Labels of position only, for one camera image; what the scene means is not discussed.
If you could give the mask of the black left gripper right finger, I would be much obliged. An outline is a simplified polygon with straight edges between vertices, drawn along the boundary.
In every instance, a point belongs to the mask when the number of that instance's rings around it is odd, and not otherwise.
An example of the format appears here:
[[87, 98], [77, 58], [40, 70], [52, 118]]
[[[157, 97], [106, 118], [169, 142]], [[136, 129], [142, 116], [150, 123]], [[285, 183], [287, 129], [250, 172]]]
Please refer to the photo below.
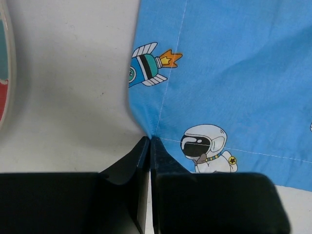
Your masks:
[[165, 149], [158, 137], [151, 139], [152, 214], [155, 234], [190, 234], [194, 231], [193, 176]]

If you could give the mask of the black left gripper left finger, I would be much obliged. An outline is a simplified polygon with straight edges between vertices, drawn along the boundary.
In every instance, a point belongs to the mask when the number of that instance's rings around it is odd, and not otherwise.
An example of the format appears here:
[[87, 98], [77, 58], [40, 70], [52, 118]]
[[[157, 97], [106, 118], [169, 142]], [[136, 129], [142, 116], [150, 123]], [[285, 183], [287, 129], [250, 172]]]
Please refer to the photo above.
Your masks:
[[144, 233], [149, 184], [149, 138], [100, 173], [99, 233]]

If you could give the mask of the blue space-print cloth placemat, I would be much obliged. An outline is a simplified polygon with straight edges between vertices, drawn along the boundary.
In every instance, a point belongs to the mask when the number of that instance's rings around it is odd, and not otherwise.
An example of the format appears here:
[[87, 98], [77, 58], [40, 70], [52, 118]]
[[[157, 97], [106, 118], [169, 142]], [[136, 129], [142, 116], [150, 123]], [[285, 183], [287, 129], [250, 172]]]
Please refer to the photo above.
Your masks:
[[129, 104], [192, 173], [310, 191], [311, 1], [141, 1]]

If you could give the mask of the red and teal plate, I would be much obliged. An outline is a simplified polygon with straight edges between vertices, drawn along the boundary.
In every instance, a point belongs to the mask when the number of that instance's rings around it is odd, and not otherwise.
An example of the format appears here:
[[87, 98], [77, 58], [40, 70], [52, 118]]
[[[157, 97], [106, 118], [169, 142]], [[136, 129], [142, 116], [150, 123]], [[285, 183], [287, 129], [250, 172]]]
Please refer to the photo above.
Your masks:
[[0, 2], [0, 127], [9, 120], [17, 78], [16, 46], [7, 1]]

